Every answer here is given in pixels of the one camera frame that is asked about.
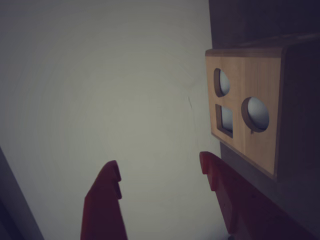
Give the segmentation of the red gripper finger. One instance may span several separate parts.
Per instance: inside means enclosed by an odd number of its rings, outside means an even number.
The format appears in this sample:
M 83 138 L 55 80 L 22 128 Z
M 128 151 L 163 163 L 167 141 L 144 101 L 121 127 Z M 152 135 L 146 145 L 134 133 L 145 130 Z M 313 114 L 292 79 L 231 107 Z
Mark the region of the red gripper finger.
M 115 160 L 98 173 L 84 198 L 80 238 L 82 240 L 126 240 L 127 233 L 119 200 L 121 174 Z
M 216 193 L 234 240 L 308 240 L 310 232 L 232 167 L 211 152 L 199 154 L 201 170 Z

